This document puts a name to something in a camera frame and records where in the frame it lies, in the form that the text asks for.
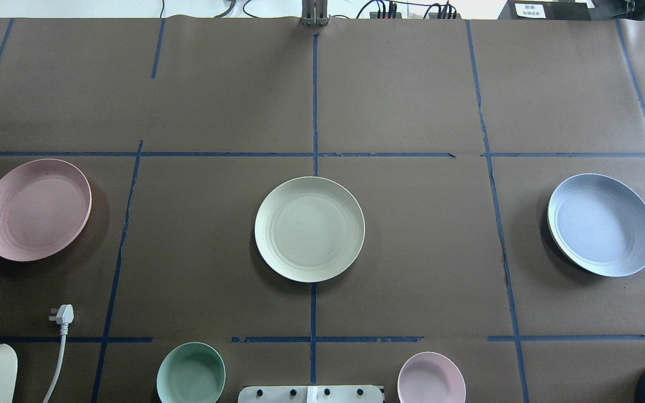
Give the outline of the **pink plate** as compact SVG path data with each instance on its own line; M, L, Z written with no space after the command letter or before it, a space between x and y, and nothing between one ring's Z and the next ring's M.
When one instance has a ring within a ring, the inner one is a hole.
M21 164L0 179L0 257L33 262L64 250L91 214L90 183L53 158Z

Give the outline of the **blue plate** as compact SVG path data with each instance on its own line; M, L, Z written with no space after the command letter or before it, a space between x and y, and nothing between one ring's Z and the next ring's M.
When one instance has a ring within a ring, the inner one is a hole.
M568 177L550 195L546 221L563 255L590 273L619 278L645 269L645 202L619 180Z

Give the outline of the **green bowl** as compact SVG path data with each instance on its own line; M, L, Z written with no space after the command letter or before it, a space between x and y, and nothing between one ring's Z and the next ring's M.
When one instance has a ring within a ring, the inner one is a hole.
M220 353L205 343L177 346L164 357L156 378L161 402L217 402L225 388Z

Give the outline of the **cream plate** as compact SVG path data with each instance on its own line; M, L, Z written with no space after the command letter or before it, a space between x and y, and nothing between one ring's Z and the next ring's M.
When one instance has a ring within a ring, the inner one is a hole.
M264 262L282 277L324 282L356 261L365 242L361 205L339 183L317 176L279 184L259 206L254 240Z

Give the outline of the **pink bowl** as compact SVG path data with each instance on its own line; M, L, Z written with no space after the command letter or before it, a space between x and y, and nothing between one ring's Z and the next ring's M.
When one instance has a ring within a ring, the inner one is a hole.
M466 383L452 360L437 352L420 352L402 365L397 380L401 402L465 402Z

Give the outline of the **black power box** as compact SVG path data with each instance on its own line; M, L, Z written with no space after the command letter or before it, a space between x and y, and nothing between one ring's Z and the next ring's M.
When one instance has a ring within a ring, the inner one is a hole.
M498 20L591 21L586 3L553 1L507 1Z

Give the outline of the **aluminium frame post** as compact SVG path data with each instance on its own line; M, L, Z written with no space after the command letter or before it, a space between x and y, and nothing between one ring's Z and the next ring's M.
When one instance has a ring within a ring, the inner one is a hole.
M330 20L327 0L302 0L301 25L327 26Z

